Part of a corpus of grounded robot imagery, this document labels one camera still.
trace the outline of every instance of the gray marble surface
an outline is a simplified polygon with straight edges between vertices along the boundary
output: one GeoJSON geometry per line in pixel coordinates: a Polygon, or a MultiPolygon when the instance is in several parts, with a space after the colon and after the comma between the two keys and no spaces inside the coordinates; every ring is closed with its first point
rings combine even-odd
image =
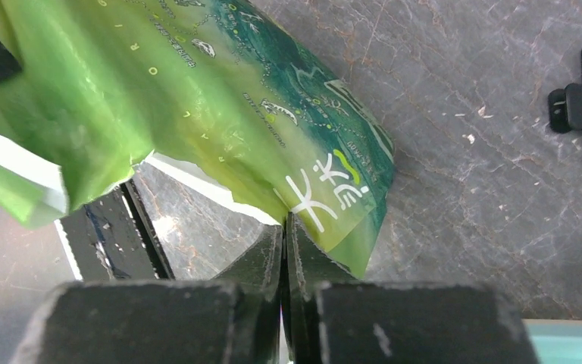
{"type": "MultiPolygon", "coordinates": [[[[582,319],[582,134],[552,133],[546,110],[580,81],[582,1],[254,3],[395,140],[368,279],[486,281],[527,318],[582,319]]],[[[137,180],[182,279],[211,277],[261,228],[150,166],[137,180]]]]}
{"type": "Polygon", "coordinates": [[[75,275],[53,224],[27,230],[0,207],[0,364],[53,288],[75,275]]]}

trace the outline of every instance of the snack bag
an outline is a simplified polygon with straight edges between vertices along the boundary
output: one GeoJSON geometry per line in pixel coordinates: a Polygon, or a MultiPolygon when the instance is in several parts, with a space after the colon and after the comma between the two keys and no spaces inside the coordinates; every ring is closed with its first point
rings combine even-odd
{"type": "Polygon", "coordinates": [[[28,226],[146,161],[267,224],[288,211],[362,276],[393,144],[346,85],[243,0],[0,0],[0,204],[28,226]]]}

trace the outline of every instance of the white speck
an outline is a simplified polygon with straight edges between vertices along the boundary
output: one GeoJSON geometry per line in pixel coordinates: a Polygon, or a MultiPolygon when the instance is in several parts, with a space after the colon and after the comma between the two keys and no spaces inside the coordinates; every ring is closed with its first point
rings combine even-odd
{"type": "Polygon", "coordinates": [[[374,335],[376,335],[378,338],[378,345],[380,345],[380,349],[383,351],[386,357],[390,358],[392,356],[390,339],[385,334],[383,328],[376,323],[374,323],[374,335]]]}
{"type": "Polygon", "coordinates": [[[473,134],[470,134],[470,135],[465,135],[465,134],[463,134],[462,136],[463,136],[465,139],[469,140],[469,141],[470,141],[470,144],[474,144],[474,142],[476,141],[476,138],[474,137],[474,135],[473,135],[473,134]]]}
{"type": "Polygon", "coordinates": [[[579,138],[575,138],[572,140],[572,144],[577,147],[577,150],[581,150],[581,147],[577,144],[579,142],[579,138]]]}
{"type": "MultiPolygon", "coordinates": [[[[327,324],[325,324],[324,322],[320,322],[318,323],[318,337],[321,339],[321,341],[323,340],[323,337],[328,337],[327,336],[327,324]]],[[[322,362],[330,362],[329,360],[329,345],[323,345],[323,350],[321,350],[320,353],[320,359],[322,362]]]]}
{"type": "Polygon", "coordinates": [[[152,226],[160,235],[166,236],[175,230],[175,219],[172,216],[162,216],[155,220],[152,226]]]}
{"type": "Polygon", "coordinates": [[[482,108],[478,109],[478,116],[482,117],[483,119],[491,119],[494,115],[485,115],[485,105],[482,108]]]}

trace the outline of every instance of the marble countertop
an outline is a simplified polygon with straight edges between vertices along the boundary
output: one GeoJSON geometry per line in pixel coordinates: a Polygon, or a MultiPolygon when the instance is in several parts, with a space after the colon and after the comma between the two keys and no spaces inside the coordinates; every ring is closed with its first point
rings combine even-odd
{"type": "Polygon", "coordinates": [[[0,207],[0,362],[8,362],[48,292],[75,278],[53,224],[31,231],[0,207]]]}
{"type": "MultiPolygon", "coordinates": [[[[526,318],[582,319],[582,133],[551,132],[546,106],[580,82],[582,1],[253,2],[395,140],[368,279],[486,281],[526,318]]],[[[178,278],[210,278],[261,230],[149,165],[136,182],[178,278]]]]}

